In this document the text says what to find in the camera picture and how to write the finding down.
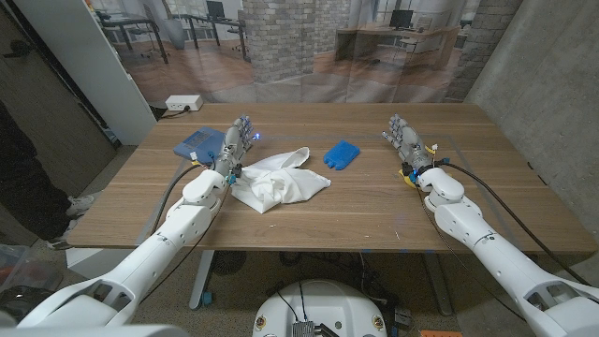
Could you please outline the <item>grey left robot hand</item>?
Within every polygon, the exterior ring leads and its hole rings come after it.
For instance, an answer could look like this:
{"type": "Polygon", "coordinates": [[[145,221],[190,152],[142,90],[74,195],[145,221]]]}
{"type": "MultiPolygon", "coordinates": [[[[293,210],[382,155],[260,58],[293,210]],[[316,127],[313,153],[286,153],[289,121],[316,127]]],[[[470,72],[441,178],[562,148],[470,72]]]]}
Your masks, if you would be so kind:
{"type": "Polygon", "coordinates": [[[239,165],[244,154],[252,147],[254,128],[247,115],[240,116],[227,130],[213,170],[226,177],[239,165]]]}

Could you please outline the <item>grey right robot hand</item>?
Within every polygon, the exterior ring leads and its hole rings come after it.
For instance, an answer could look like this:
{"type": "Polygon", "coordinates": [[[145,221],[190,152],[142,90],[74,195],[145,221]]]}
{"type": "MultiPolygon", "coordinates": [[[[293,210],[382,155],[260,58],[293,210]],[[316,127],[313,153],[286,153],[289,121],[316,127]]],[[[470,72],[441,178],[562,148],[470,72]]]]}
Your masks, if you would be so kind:
{"type": "Polygon", "coordinates": [[[417,178],[427,169],[433,168],[433,154],[422,138],[408,122],[394,114],[388,122],[388,132],[382,136],[397,151],[402,161],[402,172],[417,178]]]}

